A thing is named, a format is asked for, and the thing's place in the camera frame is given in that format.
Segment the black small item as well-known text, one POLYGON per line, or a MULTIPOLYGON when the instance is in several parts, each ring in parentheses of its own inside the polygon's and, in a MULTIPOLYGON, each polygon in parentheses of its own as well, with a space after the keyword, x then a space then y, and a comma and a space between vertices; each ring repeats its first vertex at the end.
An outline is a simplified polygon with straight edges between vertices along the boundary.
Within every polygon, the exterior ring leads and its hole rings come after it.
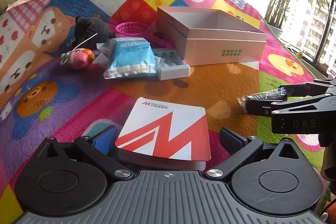
POLYGON ((287 100, 287 91, 285 88, 276 88, 273 90, 250 94, 237 98, 242 109, 250 114, 257 115, 265 110, 270 109, 272 102, 284 102, 287 100))

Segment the red white card booklet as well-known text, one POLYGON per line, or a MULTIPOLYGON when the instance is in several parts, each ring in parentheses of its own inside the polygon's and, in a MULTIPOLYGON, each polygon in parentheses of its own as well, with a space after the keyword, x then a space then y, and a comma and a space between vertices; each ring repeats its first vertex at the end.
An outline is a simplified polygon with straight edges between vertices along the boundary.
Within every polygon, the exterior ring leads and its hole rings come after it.
POLYGON ((115 146, 130 164, 202 172, 211 159, 205 108, 140 97, 115 146))

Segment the pink cat squishy toy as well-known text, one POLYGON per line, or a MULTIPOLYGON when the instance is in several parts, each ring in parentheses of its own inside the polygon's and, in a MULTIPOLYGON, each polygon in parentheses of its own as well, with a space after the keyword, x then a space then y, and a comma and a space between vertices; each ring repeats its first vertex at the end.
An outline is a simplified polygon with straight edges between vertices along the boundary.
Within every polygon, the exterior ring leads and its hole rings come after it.
POLYGON ((73 51, 63 53, 60 58, 60 65, 68 65, 75 70, 88 68, 96 58, 96 55, 89 49, 77 48, 73 51))

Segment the blue white wipes packet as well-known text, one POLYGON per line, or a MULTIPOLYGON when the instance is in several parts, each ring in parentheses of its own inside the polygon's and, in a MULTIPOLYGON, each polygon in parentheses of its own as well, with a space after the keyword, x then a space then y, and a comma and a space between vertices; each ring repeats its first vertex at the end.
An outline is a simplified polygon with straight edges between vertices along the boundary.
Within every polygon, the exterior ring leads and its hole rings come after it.
POLYGON ((155 55, 144 38, 114 38, 99 44, 97 49, 108 59, 105 79, 156 75, 155 55))

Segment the grey battery charger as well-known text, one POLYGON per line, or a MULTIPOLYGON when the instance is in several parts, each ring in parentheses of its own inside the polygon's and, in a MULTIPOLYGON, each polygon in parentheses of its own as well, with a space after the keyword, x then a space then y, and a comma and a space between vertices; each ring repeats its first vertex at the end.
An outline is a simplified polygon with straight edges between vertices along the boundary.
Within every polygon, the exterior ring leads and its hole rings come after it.
POLYGON ((176 50, 168 48, 153 49, 155 69, 160 81, 181 79, 190 76, 190 66, 179 56, 176 50))

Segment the magenta plastic basket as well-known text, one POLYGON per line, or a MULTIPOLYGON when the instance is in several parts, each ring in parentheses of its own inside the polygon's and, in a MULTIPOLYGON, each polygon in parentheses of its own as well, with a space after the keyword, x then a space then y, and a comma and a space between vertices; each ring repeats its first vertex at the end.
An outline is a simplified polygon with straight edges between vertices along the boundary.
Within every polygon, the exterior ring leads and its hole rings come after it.
POLYGON ((150 27, 140 22, 120 23, 115 27, 115 31, 123 37, 144 38, 150 42, 157 43, 168 49, 174 49, 174 43, 167 42, 150 33, 150 27))

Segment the colourful cartoon play mat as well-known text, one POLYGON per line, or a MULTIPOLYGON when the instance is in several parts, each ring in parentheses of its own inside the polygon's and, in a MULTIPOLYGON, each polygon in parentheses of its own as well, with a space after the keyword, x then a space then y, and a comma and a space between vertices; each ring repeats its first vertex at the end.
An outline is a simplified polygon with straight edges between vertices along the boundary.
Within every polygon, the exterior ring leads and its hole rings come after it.
POLYGON ((266 117, 244 113, 238 98, 300 84, 313 75, 270 32, 243 0, 32 0, 1 15, 1 223, 23 213, 14 194, 17 177, 43 139, 60 142, 122 127, 139 97, 202 106, 214 166, 228 157, 219 130, 228 127, 276 143, 266 117), (75 18, 94 17, 110 27, 135 21, 153 27, 161 6, 219 9, 266 32, 261 60, 192 67, 184 79, 106 80, 100 61, 85 70, 60 64, 74 41, 75 18))

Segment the pink cardboard box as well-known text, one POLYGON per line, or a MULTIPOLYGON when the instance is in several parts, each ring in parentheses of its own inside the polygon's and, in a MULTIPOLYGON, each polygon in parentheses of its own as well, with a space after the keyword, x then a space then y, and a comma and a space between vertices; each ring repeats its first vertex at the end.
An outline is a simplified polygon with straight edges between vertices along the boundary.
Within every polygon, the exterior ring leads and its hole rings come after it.
POLYGON ((266 45, 265 32, 216 9, 161 6, 155 24, 191 66, 259 61, 266 45))

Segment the black plush toy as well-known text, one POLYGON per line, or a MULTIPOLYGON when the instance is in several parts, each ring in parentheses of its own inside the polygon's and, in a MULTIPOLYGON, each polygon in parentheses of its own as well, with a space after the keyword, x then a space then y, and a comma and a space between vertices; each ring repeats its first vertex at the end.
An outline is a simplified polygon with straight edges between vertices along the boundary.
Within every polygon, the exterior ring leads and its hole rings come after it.
POLYGON ((92 51, 97 50, 97 44, 104 44, 116 37, 108 24, 99 18, 77 16, 75 23, 73 48, 79 46, 92 51))

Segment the pink white cloth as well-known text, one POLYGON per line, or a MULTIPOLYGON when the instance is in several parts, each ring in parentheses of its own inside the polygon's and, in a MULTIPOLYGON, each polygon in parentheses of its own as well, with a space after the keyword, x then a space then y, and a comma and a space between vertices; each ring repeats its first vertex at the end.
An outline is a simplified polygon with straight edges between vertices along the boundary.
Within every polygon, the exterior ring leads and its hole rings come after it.
POLYGON ((13 9, 14 7, 17 7, 18 5, 24 4, 28 1, 32 1, 32 0, 16 0, 15 2, 7 5, 6 11, 9 11, 9 10, 13 9))

